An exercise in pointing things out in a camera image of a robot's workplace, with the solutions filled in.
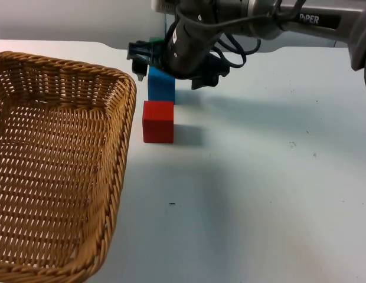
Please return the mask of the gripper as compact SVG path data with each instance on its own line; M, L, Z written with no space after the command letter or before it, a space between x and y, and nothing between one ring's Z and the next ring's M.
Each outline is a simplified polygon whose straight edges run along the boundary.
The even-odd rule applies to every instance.
M179 18L170 26L163 41L136 41L128 45L128 60L138 81L148 66L180 80L191 80L191 89L215 87L219 76L226 77L230 66L210 54L218 35Z

